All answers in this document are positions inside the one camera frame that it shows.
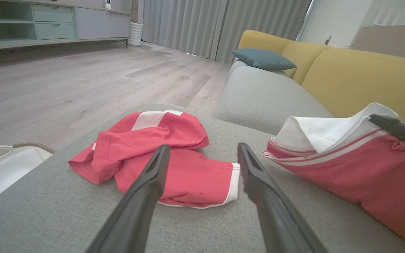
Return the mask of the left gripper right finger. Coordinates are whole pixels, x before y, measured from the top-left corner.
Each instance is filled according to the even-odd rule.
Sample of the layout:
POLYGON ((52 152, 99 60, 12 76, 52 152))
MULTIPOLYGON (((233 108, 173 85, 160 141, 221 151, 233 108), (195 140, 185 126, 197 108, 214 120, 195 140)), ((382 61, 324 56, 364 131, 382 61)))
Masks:
POLYGON ((313 229, 246 143, 237 146, 243 190, 256 205, 268 253, 326 253, 313 229))

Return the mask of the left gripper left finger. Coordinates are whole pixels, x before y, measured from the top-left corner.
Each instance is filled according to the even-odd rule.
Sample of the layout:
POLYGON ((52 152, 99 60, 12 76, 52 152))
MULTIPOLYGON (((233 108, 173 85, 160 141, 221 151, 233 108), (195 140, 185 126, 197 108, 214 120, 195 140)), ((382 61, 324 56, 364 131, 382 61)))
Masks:
POLYGON ((88 253, 143 253, 155 206, 165 189, 170 147, 159 146, 87 249, 88 253))

